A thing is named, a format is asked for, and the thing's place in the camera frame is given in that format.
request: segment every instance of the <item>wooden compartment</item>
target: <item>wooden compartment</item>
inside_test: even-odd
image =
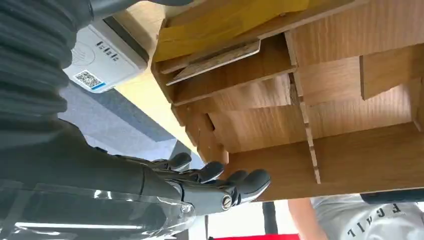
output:
[[[424,2],[324,2],[217,45],[256,36],[253,56],[164,86],[211,48],[153,74],[205,162],[270,173],[261,200],[424,187]]]

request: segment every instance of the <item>printed lettering on shirt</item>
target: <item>printed lettering on shirt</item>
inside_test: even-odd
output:
[[[391,209],[391,211],[394,214],[402,212],[401,209],[399,208],[399,206],[396,203],[393,203],[392,205],[393,205],[393,208]],[[381,207],[379,209],[377,209],[377,211],[375,213],[377,214],[377,217],[379,217],[379,218],[391,218],[391,217],[393,217],[393,216],[391,216],[391,214],[386,215],[386,213],[384,212],[384,210]],[[351,228],[351,229],[349,229],[349,231],[347,231],[347,235],[350,236],[351,238],[355,238],[358,234],[365,233],[367,231],[367,228],[365,226],[367,225],[367,223],[368,223],[368,226],[371,226],[372,222],[373,222],[372,216],[367,217],[366,222],[365,221],[364,222],[357,222],[356,226],[354,228]]]

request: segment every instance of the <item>human arm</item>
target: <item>human arm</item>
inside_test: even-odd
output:
[[[288,209],[302,240],[328,240],[318,223],[310,198],[289,199]]]

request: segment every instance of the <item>robotic hand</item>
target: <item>robotic hand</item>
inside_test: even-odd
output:
[[[265,170],[255,170],[248,174],[239,170],[226,180],[216,179],[224,172],[224,166],[210,162],[202,169],[176,171],[187,166],[191,157],[187,153],[179,153],[170,160],[153,162],[136,157],[125,157],[151,169],[163,180],[181,193],[181,201],[194,206],[197,215],[207,215],[228,210],[255,200],[270,185],[271,179]]]
[[[215,179],[218,162],[180,172],[190,162],[184,153],[153,162],[109,155],[58,119],[77,31],[136,2],[0,1],[0,239],[170,235],[196,216],[254,200],[270,184],[263,170]]]

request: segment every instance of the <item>white t-shirt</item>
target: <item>white t-shirt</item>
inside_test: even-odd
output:
[[[359,194],[311,198],[329,240],[424,240],[416,203],[367,204]]]

